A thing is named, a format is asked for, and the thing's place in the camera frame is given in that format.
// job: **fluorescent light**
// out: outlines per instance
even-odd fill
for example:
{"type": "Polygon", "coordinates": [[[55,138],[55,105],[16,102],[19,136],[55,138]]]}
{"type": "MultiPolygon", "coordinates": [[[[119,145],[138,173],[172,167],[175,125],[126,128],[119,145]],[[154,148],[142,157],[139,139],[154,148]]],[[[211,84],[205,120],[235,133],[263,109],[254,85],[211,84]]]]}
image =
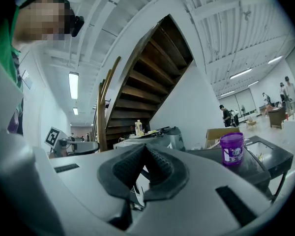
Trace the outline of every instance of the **fluorescent light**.
{"type": "Polygon", "coordinates": [[[230,77],[230,80],[233,79],[233,78],[236,78],[236,77],[238,77],[238,76],[240,76],[240,75],[243,75],[243,74],[245,74],[245,73],[247,73],[247,72],[250,72],[250,71],[251,71],[251,68],[249,68],[249,69],[247,69],[247,70],[245,70],[245,71],[243,71],[243,72],[241,72],[241,73],[237,73],[237,74],[231,76],[231,77],[230,77]]]}
{"type": "Polygon", "coordinates": [[[252,85],[254,85],[255,83],[258,83],[258,82],[259,82],[259,81],[256,81],[256,82],[254,82],[254,83],[248,85],[248,87],[250,87],[250,86],[252,86],[252,85]]]}
{"type": "Polygon", "coordinates": [[[74,100],[78,99],[78,83],[79,83],[79,74],[74,72],[69,72],[69,86],[71,98],[74,100]]]}
{"type": "Polygon", "coordinates": [[[229,93],[231,93],[231,92],[227,92],[227,93],[225,93],[225,94],[222,94],[220,97],[222,97],[222,96],[224,96],[224,95],[226,95],[226,94],[229,94],[229,93]]]}
{"type": "Polygon", "coordinates": [[[275,58],[275,59],[270,60],[270,61],[268,62],[268,64],[271,64],[272,62],[275,62],[275,61],[279,60],[281,57],[282,57],[282,56],[279,56],[279,57],[277,57],[277,58],[275,58]]]}
{"type": "Polygon", "coordinates": [[[78,108],[73,108],[73,113],[77,116],[79,114],[78,108]]]}

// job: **person in black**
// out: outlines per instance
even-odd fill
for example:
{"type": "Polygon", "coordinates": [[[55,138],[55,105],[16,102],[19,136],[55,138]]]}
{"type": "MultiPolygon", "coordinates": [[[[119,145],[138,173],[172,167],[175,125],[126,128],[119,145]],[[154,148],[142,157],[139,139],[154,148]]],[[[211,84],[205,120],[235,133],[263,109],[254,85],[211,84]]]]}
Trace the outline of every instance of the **person in black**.
{"type": "Polygon", "coordinates": [[[231,113],[223,105],[220,105],[220,110],[223,111],[223,120],[225,122],[225,126],[231,126],[231,113]]]}

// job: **staircase underside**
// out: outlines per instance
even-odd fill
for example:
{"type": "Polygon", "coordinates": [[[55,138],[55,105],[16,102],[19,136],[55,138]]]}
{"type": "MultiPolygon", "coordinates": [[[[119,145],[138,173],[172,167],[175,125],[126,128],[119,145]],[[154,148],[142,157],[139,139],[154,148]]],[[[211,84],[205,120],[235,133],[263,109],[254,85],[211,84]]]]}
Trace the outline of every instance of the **staircase underside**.
{"type": "Polygon", "coordinates": [[[193,60],[189,48],[170,16],[165,17],[129,70],[106,128],[108,149],[120,137],[135,133],[139,119],[149,121],[193,60]]]}

